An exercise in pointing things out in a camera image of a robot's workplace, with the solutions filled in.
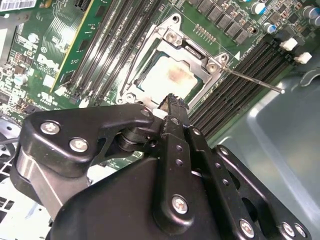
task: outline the mounting screw hole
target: mounting screw hole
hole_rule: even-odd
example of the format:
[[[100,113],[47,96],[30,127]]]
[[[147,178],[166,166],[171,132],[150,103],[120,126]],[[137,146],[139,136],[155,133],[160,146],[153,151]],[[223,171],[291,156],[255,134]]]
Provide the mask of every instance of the mounting screw hole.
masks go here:
[[[229,182],[227,179],[223,179],[222,182],[224,183],[224,185],[229,186]]]
[[[179,17],[174,16],[174,17],[172,18],[172,20],[173,20],[173,22],[174,22],[175,24],[177,24],[180,19],[179,19]]]
[[[184,164],[184,162],[183,162],[182,160],[180,160],[180,159],[175,160],[175,163],[176,163],[179,167],[181,167],[181,166]]]
[[[177,146],[175,146],[175,148],[176,148],[176,150],[177,150],[178,152],[182,152],[182,146],[177,145]]]
[[[220,147],[220,150],[224,155],[229,155],[227,149],[225,149],[224,147]]]
[[[171,121],[176,125],[180,124],[180,121],[178,119],[176,119],[175,117],[171,118]]]
[[[157,140],[151,140],[150,143],[149,143],[151,148],[154,148],[155,146],[157,146],[157,144],[158,144]]]
[[[149,113],[148,110],[146,110],[146,109],[142,109],[142,110],[141,110],[141,113],[142,113],[143,115],[145,115],[146,117],[150,117],[150,113]]]

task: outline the screw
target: screw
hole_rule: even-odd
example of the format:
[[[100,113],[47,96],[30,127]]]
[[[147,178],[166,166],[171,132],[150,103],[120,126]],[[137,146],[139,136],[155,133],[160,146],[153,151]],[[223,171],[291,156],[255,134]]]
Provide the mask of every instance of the screw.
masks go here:
[[[176,125],[179,125],[179,123],[180,123],[179,120],[176,119],[175,117],[171,118],[171,121]]]
[[[195,134],[197,134],[197,135],[201,135],[201,132],[200,132],[198,129],[196,129],[196,128],[193,129],[193,132],[194,132]]]
[[[220,147],[220,150],[224,155],[229,155],[227,149],[225,149],[224,147]]]
[[[252,239],[255,236],[254,229],[252,228],[249,222],[247,222],[244,219],[241,219],[239,224],[240,224],[241,230],[248,238]]]
[[[185,214],[188,211],[187,202],[180,196],[173,196],[172,206],[178,214]]]
[[[282,223],[282,227],[290,237],[295,236],[294,230],[292,229],[292,227],[288,223],[286,223],[286,222]]]
[[[166,35],[166,40],[169,43],[174,43],[177,40],[177,35],[171,31]]]
[[[298,233],[302,235],[302,237],[304,238],[307,237],[307,234],[305,233],[302,227],[300,227],[298,224],[295,224],[294,226],[295,226],[295,229],[298,231]]]
[[[78,153],[83,153],[83,152],[87,151],[87,149],[88,149],[87,142],[80,137],[76,137],[76,138],[72,139],[69,142],[69,146],[73,151],[78,152]]]
[[[149,113],[148,110],[146,110],[146,109],[142,109],[142,110],[141,110],[141,113],[142,113],[143,115],[145,115],[146,117],[150,117],[150,113]]]
[[[218,66],[217,64],[211,62],[211,63],[208,63],[208,65],[206,66],[206,69],[208,70],[209,73],[213,74],[218,70]]]
[[[43,133],[49,135],[55,135],[60,131],[59,125],[50,121],[42,123],[40,129]]]

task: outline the chip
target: chip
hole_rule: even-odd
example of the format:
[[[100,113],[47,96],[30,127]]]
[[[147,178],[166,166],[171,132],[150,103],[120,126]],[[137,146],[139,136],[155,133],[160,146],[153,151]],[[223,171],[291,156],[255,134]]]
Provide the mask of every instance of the chip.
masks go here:
[[[292,24],[294,24],[299,19],[298,15],[293,13],[289,18],[288,21]]]
[[[215,7],[214,9],[212,9],[212,11],[210,12],[208,18],[212,21],[212,22],[216,22],[216,20],[220,17],[220,15],[222,14],[222,10],[219,7]]]
[[[225,31],[226,34],[228,34],[230,37],[233,37],[236,35],[236,33],[240,30],[240,25],[236,22],[233,22],[229,28]]]
[[[277,12],[274,12],[269,18],[269,20],[271,23],[276,24],[277,22],[279,22],[280,18],[281,18],[280,14]]]
[[[310,28],[306,28],[305,30],[303,30],[301,32],[301,35],[304,36],[304,37],[308,37],[310,33],[311,33]]]
[[[232,5],[230,5],[230,6],[225,10],[225,12],[230,15],[230,14],[233,12],[233,10],[235,10],[235,7],[232,6]]]
[[[221,29],[225,29],[228,24],[231,22],[231,18],[228,15],[224,15],[219,22],[217,23],[217,25],[221,28]]]
[[[243,17],[244,17],[244,16],[243,16],[241,13],[239,13],[239,14],[234,18],[234,20],[238,23]]]
[[[246,31],[239,31],[239,34],[237,34],[237,37],[235,38],[235,42],[237,44],[242,44],[247,37],[249,36],[249,34]]]
[[[80,44],[80,46],[78,48],[78,51],[85,50],[87,48],[88,44],[89,44],[88,40],[82,40],[82,42],[81,42],[81,44]]]
[[[95,17],[100,18],[103,15],[105,15],[106,9],[107,9],[107,7],[100,5],[98,10],[95,13]]]
[[[204,0],[199,6],[198,6],[198,10],[200,13],[202,14],[206,14],[207,12],[209,12],[211,6],[213,5],[212,0]]]
[[[287,9],[287,7],[284,4],[282,4],[281,7],[279,7],[278,12],[283,13],[284,10],[286,10],[286,9]]]

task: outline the robotic arm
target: robotic arm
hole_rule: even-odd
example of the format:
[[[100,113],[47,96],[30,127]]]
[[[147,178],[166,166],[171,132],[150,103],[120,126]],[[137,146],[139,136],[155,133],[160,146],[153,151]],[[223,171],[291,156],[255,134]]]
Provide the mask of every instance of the robotic arm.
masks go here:
[[[48,240],[311,239],[230,150],[209,148],[181,99],[153,113],[126,104],[25,119],[10,178],[48,210]],[[134,151],[143,159],[90,185],[90,166]]]

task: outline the wire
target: wire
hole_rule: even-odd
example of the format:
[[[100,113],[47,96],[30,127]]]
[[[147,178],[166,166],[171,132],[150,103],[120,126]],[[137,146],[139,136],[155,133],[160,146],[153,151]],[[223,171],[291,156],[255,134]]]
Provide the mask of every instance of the wire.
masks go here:
[[[7,140],[3,140],[3,141],[0,141],[0,145],[6,145],[6,144],[13,144],[13,143],[16,143],[19,141],[19,138],[18,137],[15,137],[15,138],[9,138]]]

